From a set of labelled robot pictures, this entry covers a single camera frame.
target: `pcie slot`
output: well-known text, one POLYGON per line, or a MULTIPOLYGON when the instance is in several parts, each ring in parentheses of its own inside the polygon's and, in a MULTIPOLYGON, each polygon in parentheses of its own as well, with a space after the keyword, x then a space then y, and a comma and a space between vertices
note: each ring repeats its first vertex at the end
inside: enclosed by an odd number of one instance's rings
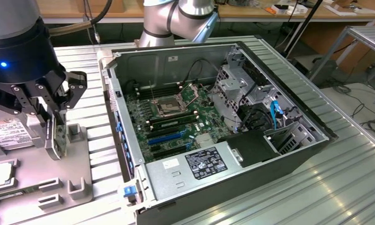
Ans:
POLYGON ((148 141, 148 145, 158 144, 158 143, 162 143, 162 142, 166 142, 166 141, 170 141, 170 140, 178 139, 178 138, 181 138, 184 133, 185 133, 185 131, 181 131, 177 134, 172 134, 172 135, 168 135, 168 136, 164 136, 164 137, 154 138, 154 139, 148 141))
POLYGON ((153 158, 158 158, 158 157, 164 157, 165 155, 169 155, 169 154, 178 154, 178 153, 182 153, 186 151, 186 149, 189 148, 189 145, 182 145, 180 147, 176 147, 176 148, 172 148, 172 149, 168 149, 165 151, 158 151, 158 152, 154 152, 153 153, 153 158))

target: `motherboard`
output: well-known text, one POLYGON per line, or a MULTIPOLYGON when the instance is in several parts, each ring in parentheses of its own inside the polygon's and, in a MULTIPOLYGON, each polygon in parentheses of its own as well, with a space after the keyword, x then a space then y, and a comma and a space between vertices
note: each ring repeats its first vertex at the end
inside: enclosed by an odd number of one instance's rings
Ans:
POLYGON ((125 96, 145 162, 209 146, 230 134, 206 87, 186 83, 177 94, 149 96, 125 96))

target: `blue pcie slot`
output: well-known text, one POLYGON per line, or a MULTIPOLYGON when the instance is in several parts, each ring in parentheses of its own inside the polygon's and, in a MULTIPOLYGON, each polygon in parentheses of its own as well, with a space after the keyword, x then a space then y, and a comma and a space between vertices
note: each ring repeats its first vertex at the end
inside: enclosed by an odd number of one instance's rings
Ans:
POLYGON ((185 133, 185 131, 181 131, 176 134, 154 138, 154 139, 148 141, 148 145, 153 145, 153 144, 157 144, 157 143, 162 143, 162 142, 166 142, 166 141, 170 141, 170 140, 178 139, 178 138, 181 138, 184 133, 185 133))

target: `black bracket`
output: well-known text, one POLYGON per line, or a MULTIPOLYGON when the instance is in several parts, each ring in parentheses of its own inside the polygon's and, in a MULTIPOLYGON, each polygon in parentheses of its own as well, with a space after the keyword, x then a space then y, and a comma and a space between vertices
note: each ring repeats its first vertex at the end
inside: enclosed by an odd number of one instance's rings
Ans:
POLYGON ((88 88, 86 74, 80 71, 70 71, 69 73, 66 72, 66 80, 69 89, 65 93, 66 101, 64 105, 66 109, 73 109, 82 93, 88 88))

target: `blue led light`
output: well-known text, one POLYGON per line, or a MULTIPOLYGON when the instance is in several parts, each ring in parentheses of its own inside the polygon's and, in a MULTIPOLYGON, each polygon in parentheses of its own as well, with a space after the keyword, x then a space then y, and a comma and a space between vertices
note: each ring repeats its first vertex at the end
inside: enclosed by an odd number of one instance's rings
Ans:
POLYGON ((1 63, 0 63, 0 66, 3 67, 3 68, 7 67, 6 62, 1 62, 1 63))

